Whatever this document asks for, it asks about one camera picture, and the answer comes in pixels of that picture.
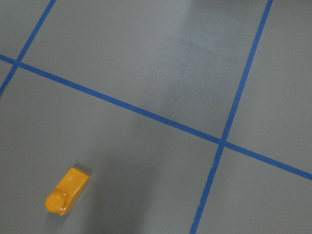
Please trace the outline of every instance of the gray floor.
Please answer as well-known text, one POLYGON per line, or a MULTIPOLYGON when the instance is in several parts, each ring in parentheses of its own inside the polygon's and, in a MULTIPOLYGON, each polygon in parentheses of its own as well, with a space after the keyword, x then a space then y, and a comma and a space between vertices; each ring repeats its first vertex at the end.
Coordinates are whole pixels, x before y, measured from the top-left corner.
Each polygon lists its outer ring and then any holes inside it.
MULTIPOLYGON (((2 60, 48 3, 1 1, 2 60)), ((266 4, 57 0, 22 62, 221 138, 266 4)), ((308 176, 225 149, 198 234, 311 233, 311 10, 274 1, 228 138, 308 176)), ((11 67, 0 61, 0 84, 11 67)), ((218 147, 22 68, 0 126, 4 233, 189 233, 218 147), (48 214, 73 166, 89 185, 48 214)))

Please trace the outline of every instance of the orange box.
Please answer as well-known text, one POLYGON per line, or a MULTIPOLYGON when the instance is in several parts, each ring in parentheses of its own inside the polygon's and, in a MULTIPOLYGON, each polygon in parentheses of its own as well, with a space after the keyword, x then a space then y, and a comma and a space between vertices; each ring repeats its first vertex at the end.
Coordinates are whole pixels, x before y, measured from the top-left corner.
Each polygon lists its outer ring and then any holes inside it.
POLYGON ((71 211, 90 178, 90 175, 78 168, 71 168, 53 193, 47 197, 45 201, 47 210, 59 215, 71 211))

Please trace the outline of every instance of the orange round knob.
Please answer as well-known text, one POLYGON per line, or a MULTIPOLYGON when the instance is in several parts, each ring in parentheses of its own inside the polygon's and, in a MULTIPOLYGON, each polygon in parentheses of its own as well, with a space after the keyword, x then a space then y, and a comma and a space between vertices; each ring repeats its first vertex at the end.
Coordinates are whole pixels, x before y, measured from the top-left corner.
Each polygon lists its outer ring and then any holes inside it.
POLYGON ((52 193, 47 197, 45 201, 45 207, 49 212, 57 213, 63 209, 64 203, 65 199, 63 194, 52 193))

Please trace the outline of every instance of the orange object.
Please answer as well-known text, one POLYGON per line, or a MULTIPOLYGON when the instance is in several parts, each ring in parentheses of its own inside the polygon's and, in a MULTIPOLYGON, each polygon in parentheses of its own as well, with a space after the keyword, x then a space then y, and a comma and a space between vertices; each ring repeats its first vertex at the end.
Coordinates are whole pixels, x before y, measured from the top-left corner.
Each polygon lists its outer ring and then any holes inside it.
POLYGON ((47 197, 45 201, 47 210, 59 215, 71 211, 90 178, 90 175, 75 167, 70 169, 53 193, 47 197))

